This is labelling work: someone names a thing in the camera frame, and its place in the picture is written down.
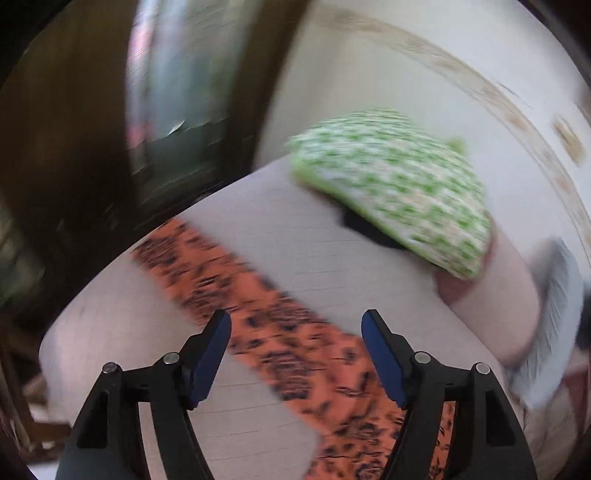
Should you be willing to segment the orange black floral garment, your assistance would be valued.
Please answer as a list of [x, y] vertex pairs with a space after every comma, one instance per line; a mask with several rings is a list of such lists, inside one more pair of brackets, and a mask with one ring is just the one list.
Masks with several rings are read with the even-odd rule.
[[197, 325], [223, 309], [228, 350], [320, 437], [308, 479], [378, 479], [405, 420], [360, 337], [315, 314], [245, 260], [178, 219], [133, 251]]

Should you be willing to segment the light blue pillow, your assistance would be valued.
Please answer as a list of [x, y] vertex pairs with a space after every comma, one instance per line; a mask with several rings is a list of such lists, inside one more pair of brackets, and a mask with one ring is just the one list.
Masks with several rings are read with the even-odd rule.
[[512, 393], [528, 410], [553, 397], [566, 372], [580, 326], [585, 283], [566, 244], [554, 242], [546, 297], [527, 355], [509, 374]]

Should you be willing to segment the green white patterned cloth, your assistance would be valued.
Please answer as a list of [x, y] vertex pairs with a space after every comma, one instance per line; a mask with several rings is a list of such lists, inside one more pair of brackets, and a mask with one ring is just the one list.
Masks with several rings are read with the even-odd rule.
[[287, 141], [294, 177], [462, 280], [492, 239], [486, 189], [459, 150], [389, 108], [318, 122]]

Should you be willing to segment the dark wooden mirror cabinet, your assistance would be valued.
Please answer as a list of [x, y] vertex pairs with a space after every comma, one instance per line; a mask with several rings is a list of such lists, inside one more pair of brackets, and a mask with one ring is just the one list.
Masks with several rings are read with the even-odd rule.
[[159, 222], [252, 171], [306, 1], [1, 5], [1, 442], [27, 463], [43, 334]]

